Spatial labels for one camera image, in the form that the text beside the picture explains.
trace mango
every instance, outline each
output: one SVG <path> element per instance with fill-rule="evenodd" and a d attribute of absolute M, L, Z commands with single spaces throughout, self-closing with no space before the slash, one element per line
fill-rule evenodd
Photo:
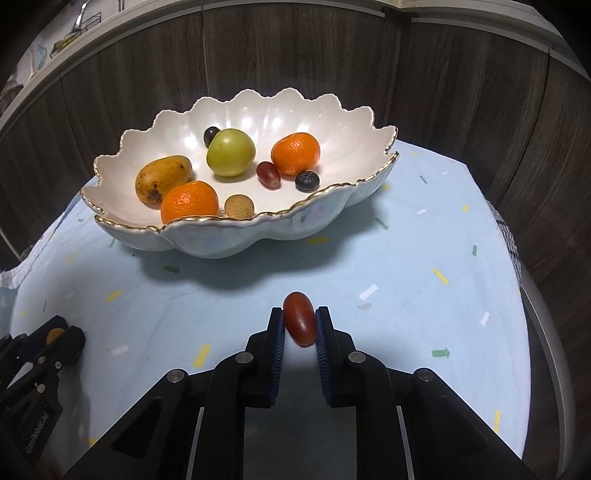
<path fill-rule="evenodd" d="M 135 193 L 144 203 L 160 203 L 170 190 L 187 183 L 192 173 L 187 157 L 171 155 L 159 158 L 139 171 L 135 178 Z"/>

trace green apple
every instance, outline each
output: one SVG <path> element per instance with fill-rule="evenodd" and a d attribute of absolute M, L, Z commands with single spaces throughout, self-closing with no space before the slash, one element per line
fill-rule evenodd
<path fill-rule="evenodd" d="M 220 130 L 207 151 L 207 165 L 221 177 L 242 175 L 254 160 L 256 148 L 251 137 L 242 130 Z"/>

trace dark grape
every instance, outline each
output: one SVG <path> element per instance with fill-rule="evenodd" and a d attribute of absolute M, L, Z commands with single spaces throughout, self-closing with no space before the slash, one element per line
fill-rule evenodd
<path fill-rule="evenodd" d="M 209 127 L 203 132 L 203 143 L 205 143 L 207 148 L 212 144 L 213 137 L 215 137 L 219 131 L 220 129 L 218 127 Z"/>
<path fill-rule="evenodd" d="M 256 167 L 256 174 L 261 183 L 270 189 L 276 189 L 281 183 L 281 175 L 277 167 L 270 161 L 263 161 Z"/>

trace blueberry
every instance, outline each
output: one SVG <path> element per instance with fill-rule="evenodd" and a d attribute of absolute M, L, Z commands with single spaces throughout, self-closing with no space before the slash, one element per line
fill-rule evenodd
<path fill-rule="evenodd" d="M 215 137 L 219 131 L 220 129 L 218 127 L 209 127 L 203 132 L 203 143 L 205 143 L 207 148 L 212 144 L 213 137 Z"/>
<path fill-rule="evenodd" d="M 313 171 L 303 171 L 295 178 L 295 187 L 300 192 L 313 192 L 320 185 L 320 179 Z"/>

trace scalloped bowl rim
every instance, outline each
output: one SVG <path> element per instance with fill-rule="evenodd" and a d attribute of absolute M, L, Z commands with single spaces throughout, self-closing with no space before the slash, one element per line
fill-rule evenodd
<path fill-rule="evenodd" d="M 324 96 L 334 97 L 336 99 L 338 105 L 339 105 L 339 108 L 342 111 L 345 111 L 345 112 L 354 112 L 355 110 L 357 110 L 359 108 L 369 108 L 369 110 L 371 111 L 371 121 L 370 121 L 369 126 L 371 128 L 373 128 L 374 130 L 379 130 L 374 125 L 374 120 L 375 120 L 375 112 L 374 112 L 374 109 L 372 109 L 370 106 L 363 106 L 362 105 L 362 106 L 358 106 L 358 107 L 356 107 L 356 108 L 354 108 L 352 110 L 347 110 L 346 108 L 343 108 L 342 104 L 340 103 L 339 97 L 337 97 L 334 93 L 324 93 L 324 94 L 318 96 L 317 98 L 311 100 L 311 99 L 305 98 L 300 93 L 299 90 L 297 90 L 297 89 L 295 89 L 293 87 L 288 87 L 288 88 L 284 88 L 283 90 L 280 90 L 275 95 L 267 96 L 267 97 L 263 97 L 256 90 L 253 90 L 253 89 L 244 89 L 244 90 L 241 90 L 240 92 L 238 92 L 232 99 L 225 100 L 223 102 L 221 102 L 220 100 L 218 100 L 218 99 L 216 99 L 214 97 L 203 96 L 203 97 L 198 98 L 197 101 L 195 101 L 195 103 L 193 104 L 193 106 L 189 110 L 187 110 L 185 112 L 177 112 L 176 110 L 170 110 L 170 109 L 161 110 L 158 114 L 156 114 L 156 117 L 152 121 L 152 125 L 148 129 L 146 129 L 146 130 L 138 130 L 138 129 L 135 129 L 135 128 L 130 128 L 130 129 L 125 130 L 121 134 L 121 138 L 119 139 L 119 151 L 115 155 L 99 155 L 99 156 L 95 157 L 95 159 L 93 160 L 92 167 L 93 167 L 93 170 L 95 172 L 96 177 L 98 178 L 98 183 L 96 184 L 96 186 L 97 187 L 100 186 L 101 185 L 101 182 L 102 182 L 102 177 L 100 175 L 99 168 L 98 168 L 98 166 L 96 164 L 97 160 L 99 158 L 101 158 L 101 157 L 106 157 L 106 156 L 109 156 L 109 157 L 117 157 L 117 156 L 119 156 L 120 153 L 122 152 L 122 149 L 123 149 L 123 138 L 124 138 L 125 134 L 127 134 L 128 132 L 147 133 L 147 132 L 151 131 L 152 129 L 154 129 L 158 118 L 163 113 L 165 113 L 165 112 L 173 112 L 173 113 L 177 113 L 178 115 L 184 115 L 185 113 L 191 112 L 196 107 L 196 105 L 200 101 L 202 101 L 203 99 L 211 99 L 211 100 L 215 100 L 215 101 L 220 102 L 220 103 L 229 103 L 229 102 L 233 101 L 238 95 L 240 95 L 243 92 L 254 92 L 260 98 L 275 98 L 277 95 L 279 95 L 282 92 L 285 92 L 286 90 L 292 90 L 292 91 L 294 91 L 305 102 L 313 102 L 313 101 L 317 100 L 318 98 L 324 97 Z M 396 141 L 397 136 L 398 136 L 398 128 L 396 126 L 394 126 L 394 125 L 387 125 L 387 126 L 382 127 L 382 128 L 388 128 L 388 127 L 393 128 L 393 132 L 392 132 L 392 137 L 391 137 L 391 140 L 390 140 L 389 144 L 384 148 L 384 153 L 386 153 L 386 154 L 388 153 L 388 151 L 390 150 L 390 148 L 392 148 L 392 145 L 394 145 L 394 142 Z M 376 170 L 376 172 L 374 172 L 373 174 L 371 174 L 367 178 L 357 179 L 353 183 L 350 183 L 350 182 L 333 183 L 331 185 L 326 186 L 325 188 L 323 188 L 321 190 L 318 190 L 317 192 L 314 192 L 314 193 L 308 195 L 305 199 L 299 200 L 298 202 L 295 202 L 288 209 L 279 210 L 277 212 L 260 212 L 260 213 L 257 213 L 253 217 L 250 217 L 250 218 L 247 218 L 247 219 L 242 219 L 242 220 L 241 219 L 237 219 L 237 218 L 232 218 L 232 217 L 220 217 L 220 216 L 215 216 L 215 215 L 199 215 L 199 216 L 186 216 L 186 217 L 178 218 L 178 219 L 175 219 L 175 220 L 171 220 L 169 223 L 166 223 L 162 227 L 157 227 L 155 225 L 147 225 L 147 226 L 141 226 L 141 227 L 131 226 L 131 225 L 126 225 L 124 223 L 115 222 L 114 220 L 111 220 L 109 218 L 104 218 L 103 216 L 101 216 L 101 215 L 107 216 L 109 213 L 105 209 L 103 209 L 103 208 L 95 205 L 92 201 L 90 201 L 86 197 L 86 195 L 84 193 L 84 189 L 86 188 L 86 186 L 85 187 L 82 187 L 80 189 L 79 195 L 80 195 L 80 197 L 82 198 L 82 200 L 84 201 L 85 204 L 87 204 L 95 212 L 100 213 L 100 215 L 95 215 L 95 221 L 97 223 L 99 223 L 99 224 L 105 223 L 105 224 L 107 224 L 107 225 L 109 225 L 111 227 L 129 229 L 129 230 L 133 230 L 135 232 L 141 232 L 141 231 L 151 230 L 153 232 L 160 233 L 160 232 L 164 231 L 168 225 L 173 225 L 173 224 L 176 224 L 176 223 L 187 223 L 187 222 L 191 222 L 191 223 L 197 222 L 198 225 L 199 224 L 205 224 L 205 223 L 206 224 L 210 224 L 212 222 L 219 222 L 218 224 L 220 226 L 223 225 L 223 223 L 221 223 L 221 222 L 224 222 L 224 223 L 227 223 L 228 226 L 231 225 L 233 227 L 236 227 L 236 226 L 246 227 L 246 226 L 249 226 L 249 225 L 255 225 L 255 224 L 259 223 L 258 220 L 262 220 L 262 219 L 273 220 L 275 218 L 282 218 L 283 216 L 285 216 L 285 215 L 287 215 L 287 214 L 289 214 L 289 213 L 297 210 L 298 208 L 305 206 L 306 204 L 308 204 L 313 199 L 318 198 L 319 196 L 328 194 L 330 191 L 334 190 L 335 188 L 338 188 L 338 187 L 348 187 L 348 186 L 355 188 L 359 183 L 364 183 L 366 181 L 372 180 L 380 172 L 382 172 L 383 170 L 385 170 L 386 168 L 388 168 L 390 166 L 390 164 L 395 163 L 397 159 L 398 159 L 398 152 L 394 152 L 392 154 L 392 156 L 390 156 L 386 160 L 386 162 L 384 162 L 384 164 L 382 166 L 380 166 L 380 168 L 378 168 Z"/>

